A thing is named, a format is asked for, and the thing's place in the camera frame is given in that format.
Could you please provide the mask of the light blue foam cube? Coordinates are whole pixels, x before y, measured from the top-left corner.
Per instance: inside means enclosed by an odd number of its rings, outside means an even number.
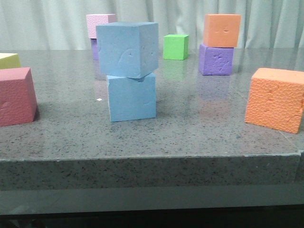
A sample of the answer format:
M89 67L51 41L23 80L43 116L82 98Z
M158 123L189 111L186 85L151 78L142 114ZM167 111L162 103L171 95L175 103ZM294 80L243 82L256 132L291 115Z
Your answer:
M155 74L134 79L107 76L111 122L156 117Z
M112 22L96 26L100 72L142 78L159 65L156 22Z

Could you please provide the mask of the green foam cube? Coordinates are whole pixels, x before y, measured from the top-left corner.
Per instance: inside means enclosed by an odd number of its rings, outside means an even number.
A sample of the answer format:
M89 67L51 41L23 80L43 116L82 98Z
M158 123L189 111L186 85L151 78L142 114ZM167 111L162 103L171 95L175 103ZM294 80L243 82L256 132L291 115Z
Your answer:
M163 37L163 58L185 60L188 57L189 35L170 34Z

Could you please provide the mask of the purple foam cube under orange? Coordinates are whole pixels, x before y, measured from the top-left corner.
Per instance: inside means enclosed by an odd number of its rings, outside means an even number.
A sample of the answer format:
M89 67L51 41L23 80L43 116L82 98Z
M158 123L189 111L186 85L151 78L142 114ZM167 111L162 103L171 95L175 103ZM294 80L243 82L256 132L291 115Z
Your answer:
M233 47L209 47L201 43L199 48L199 71L202 75L231 75Z

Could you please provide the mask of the purple foam cube under pink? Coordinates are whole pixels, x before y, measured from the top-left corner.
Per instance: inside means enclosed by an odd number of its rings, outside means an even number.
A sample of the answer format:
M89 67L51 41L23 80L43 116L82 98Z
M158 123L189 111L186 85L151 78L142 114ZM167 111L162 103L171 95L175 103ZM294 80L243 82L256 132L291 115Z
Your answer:
M99 55L98 55L97 39L96 38L91 39L91 49L92 49L93 59L98 60Z

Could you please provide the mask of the orange foam cube on purple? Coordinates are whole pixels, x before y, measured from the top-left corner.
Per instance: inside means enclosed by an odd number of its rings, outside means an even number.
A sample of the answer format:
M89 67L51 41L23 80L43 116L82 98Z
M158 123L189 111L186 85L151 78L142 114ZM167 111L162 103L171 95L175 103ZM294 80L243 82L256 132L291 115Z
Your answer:
M239 14L206 14L203 43L209 47L236 47L240 22Z

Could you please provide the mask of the large orange foam cube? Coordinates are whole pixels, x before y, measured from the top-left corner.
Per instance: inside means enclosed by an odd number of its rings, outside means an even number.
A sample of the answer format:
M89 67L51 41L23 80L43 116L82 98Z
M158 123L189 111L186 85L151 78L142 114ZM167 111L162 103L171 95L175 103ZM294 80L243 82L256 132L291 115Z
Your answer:
M304 73L259 68L251 78L245 122L298 133L304 111Z

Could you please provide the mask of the dark red foam cube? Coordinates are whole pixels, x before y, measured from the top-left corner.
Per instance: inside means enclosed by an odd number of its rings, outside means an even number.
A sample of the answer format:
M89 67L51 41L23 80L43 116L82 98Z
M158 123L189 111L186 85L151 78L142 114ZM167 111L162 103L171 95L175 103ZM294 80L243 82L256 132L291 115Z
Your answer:
M37 100L30 67L0 71L0 125L34 121Z

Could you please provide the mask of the yellow foam cube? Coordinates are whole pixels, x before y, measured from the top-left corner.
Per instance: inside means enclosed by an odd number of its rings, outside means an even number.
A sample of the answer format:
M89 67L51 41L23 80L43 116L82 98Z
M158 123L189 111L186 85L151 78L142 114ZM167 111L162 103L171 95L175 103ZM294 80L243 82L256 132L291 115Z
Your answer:
M21 67L17 53L0 53L0 69Z

